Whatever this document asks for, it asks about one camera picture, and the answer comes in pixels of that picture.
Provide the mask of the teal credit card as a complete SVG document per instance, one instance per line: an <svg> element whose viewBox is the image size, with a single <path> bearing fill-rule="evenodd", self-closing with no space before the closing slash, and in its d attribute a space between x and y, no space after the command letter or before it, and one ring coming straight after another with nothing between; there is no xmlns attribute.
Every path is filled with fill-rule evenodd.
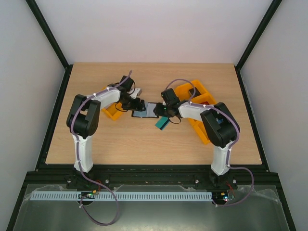
<svg viewBox="0 0 308 231"><path fill-rule="evenodd" d="M168 117L160 117L160 119L155 124L155 127L163 130L170 123L170 119Z"/></svg>

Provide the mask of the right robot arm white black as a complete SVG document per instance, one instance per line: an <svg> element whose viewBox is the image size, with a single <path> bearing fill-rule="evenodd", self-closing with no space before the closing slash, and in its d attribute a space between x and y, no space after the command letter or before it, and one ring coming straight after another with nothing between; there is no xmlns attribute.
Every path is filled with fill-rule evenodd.
<svg viewBox="0 0 308 231"><path fill-rule="evenodd" d="M237 143L240 127L227 106L217 104L193 103L191 99L180 100L173 89L161 92L163 103L157 103L154 113L161 117L189 118L200 121L205 127L210 142L214 145L210 176L210 184L214 188L221 188L226 184L225 173L230 169L230 155L232 147Z"/></svg>

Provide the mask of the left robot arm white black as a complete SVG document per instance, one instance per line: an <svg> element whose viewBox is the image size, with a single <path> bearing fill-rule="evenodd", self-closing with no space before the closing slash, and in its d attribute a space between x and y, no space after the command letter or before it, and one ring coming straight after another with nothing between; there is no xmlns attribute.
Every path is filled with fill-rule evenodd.
<svg viewBox="0 0 308 231"><path fill-rule="evenodd" d="M120 82L109 84L97 93L75 96L66 125L74 140L77 171L88 173L93 167L92 137L99 125L100 111L120 103L124 112L143 112L146 108L144 100L139 98L141 93L130 76L123 76Z"/></svg>

